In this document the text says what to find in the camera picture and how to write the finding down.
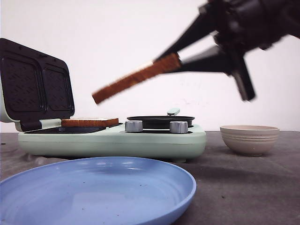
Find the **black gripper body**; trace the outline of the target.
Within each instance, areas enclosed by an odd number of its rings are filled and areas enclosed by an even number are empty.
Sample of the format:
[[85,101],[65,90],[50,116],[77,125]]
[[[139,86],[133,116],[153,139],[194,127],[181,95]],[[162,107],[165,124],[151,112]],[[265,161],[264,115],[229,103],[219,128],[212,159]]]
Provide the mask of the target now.
[[285,6],[284,0],[209,0],[199,8],[216,31],[216,44],[229,57],[229,74],[244,101],[255,98],[244,55],[255,48],[265,50],[285,35],[279,25]]

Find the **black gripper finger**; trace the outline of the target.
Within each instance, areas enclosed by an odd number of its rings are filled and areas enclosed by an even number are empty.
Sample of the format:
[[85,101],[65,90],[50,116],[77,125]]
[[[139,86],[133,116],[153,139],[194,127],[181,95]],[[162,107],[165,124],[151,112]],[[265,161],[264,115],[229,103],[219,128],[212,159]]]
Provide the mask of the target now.
[[180,72],[229,72],[227,54],[213,46],[206,51],[181,61]]
[[167,50],[158,56],[155,61],[171,53],[177,53],[207,36],[216,29],[216,24],[216,18],[212,14],[199,14],[183,34]]

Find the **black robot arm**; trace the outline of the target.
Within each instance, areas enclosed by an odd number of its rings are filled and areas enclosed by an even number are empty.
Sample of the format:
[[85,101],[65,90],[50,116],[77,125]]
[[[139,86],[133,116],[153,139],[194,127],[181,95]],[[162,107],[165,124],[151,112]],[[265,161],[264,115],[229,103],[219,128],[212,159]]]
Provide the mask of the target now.
[[222,72],[232,75],[241,98],[250,101],[255,91],[244,55],[266,50],[286,35],[300,36],[298,0],[209,0],[199,15],[159,58],[177,53],[215,32],[216,45],[181,61],[176,72]]

